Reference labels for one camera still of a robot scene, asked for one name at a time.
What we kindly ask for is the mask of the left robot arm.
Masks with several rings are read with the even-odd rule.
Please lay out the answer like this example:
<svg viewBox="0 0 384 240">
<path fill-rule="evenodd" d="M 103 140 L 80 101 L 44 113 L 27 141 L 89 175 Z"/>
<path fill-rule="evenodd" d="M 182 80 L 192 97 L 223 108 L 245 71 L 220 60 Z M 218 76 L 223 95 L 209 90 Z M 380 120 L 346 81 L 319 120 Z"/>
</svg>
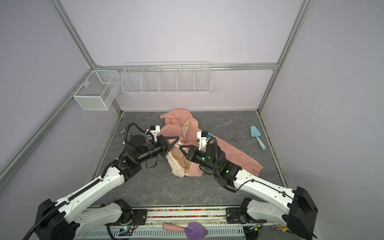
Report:
<svg viewBox="0 0 384 240">
<path fill-rule="evenodd" d="M 166 156 L 179 142 L 179 137 L 164 137 L 150 130 L 140 131 L 139 135 L 125 135 L 123 151 L 104 168 L 100 176 L 55 202 L 48 199 L 41 203 L 35 224 L 24 239 L 28 240 L 36 234 L 40 240 L 72 240 L 105 224 L 128 223 L 132 218 L 132 209 L 124 200 L 87 213 L 84 210 L 131 179 L 141 170 L 142 162 Z"/>
</svg>

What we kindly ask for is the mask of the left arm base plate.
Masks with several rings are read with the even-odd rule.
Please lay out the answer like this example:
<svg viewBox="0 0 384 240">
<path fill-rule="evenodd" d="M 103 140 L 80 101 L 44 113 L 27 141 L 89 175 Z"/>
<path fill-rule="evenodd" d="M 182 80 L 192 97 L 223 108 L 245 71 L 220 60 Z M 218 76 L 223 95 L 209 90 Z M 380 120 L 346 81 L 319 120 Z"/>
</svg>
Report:
<svg viewBox="0 0 384 240">
<path fill-rule="evenodd" d="M 148 210 L 147 209 L 133 209 L 131 211 L 124 211 L 120 218 L 114 222 L 109 223 L 111 226 L 141 226 L 146 224 Z"/>
</svg>

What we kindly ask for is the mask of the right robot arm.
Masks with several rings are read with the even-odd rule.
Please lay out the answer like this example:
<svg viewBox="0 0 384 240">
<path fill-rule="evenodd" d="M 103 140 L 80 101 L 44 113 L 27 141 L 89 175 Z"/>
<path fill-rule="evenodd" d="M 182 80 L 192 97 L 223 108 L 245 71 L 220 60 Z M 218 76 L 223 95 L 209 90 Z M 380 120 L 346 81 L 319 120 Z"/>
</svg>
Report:
<svg viewBox="0 0 384 240">
<path fill-rule="evenodd" d="M 204 151 L 194 145 L 181 145 L 179 149 L 188 161 L 212 175 L 224 189 L 232 193 L 245 191 L 275 206 L 277 219 L 292 233 L 305 240 L 316 237 L 319 210 L 306 189 L 278 186 L 249 173 L 227 160 L 216 138 L 208 140 Z"/>
</svg>

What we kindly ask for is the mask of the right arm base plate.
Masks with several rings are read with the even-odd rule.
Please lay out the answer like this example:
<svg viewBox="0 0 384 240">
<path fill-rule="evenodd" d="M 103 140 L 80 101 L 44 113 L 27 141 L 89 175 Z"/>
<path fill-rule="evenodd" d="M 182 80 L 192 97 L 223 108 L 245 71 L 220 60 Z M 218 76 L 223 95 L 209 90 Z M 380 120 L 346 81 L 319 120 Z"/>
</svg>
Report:
<svg viewBox="0 0 384 240">
<path fill-rule="evenodd" d="M 250 224 L 255 219 L 251 218 L 246 212 L 240 208 L 226 208 L 226 221 L 228 224 Z"/>
</svg>

